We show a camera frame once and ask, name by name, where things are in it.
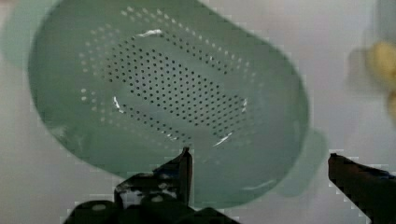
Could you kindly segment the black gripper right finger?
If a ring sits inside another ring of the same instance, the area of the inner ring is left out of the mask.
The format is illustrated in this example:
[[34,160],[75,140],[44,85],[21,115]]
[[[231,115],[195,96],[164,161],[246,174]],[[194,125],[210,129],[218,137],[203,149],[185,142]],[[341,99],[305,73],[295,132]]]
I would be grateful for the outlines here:
[[371,220],[370,224],[395,224],[394,175],[332,153],[328,178]]

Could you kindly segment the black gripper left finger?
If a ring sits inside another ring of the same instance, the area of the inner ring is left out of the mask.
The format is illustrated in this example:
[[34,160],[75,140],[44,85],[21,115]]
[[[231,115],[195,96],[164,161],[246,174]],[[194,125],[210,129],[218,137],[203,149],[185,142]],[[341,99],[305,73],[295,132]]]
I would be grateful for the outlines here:
[[189,147],[183,147],[178,156],[151,173],[132,175],[118,184],[114,189],[115,203],[126,209],[151,198],[162,197],[188,204],[191,180],[192,155]]

